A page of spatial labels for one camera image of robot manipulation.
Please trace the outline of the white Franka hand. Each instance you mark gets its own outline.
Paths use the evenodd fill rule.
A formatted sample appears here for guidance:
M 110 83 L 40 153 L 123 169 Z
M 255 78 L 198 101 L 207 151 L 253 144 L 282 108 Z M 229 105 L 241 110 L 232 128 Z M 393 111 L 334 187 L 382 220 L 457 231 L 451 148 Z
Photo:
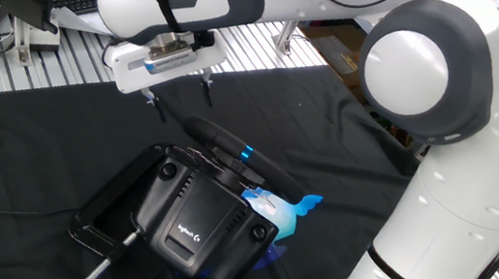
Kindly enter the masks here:
M 227 47 L 217 31 L 200 33 L 166 33 L 144 46 L 122 43 L 104 52 L 104 62 L 112 69 L 118 91 L 135 91 L 157 109 L 160 120 L 167 122 L 160 99 L 150 86 L 183 78 L 191 74 L 202 77 L 201 86 L 207 105 L 212 108 L 211 68 L 226 60 Z

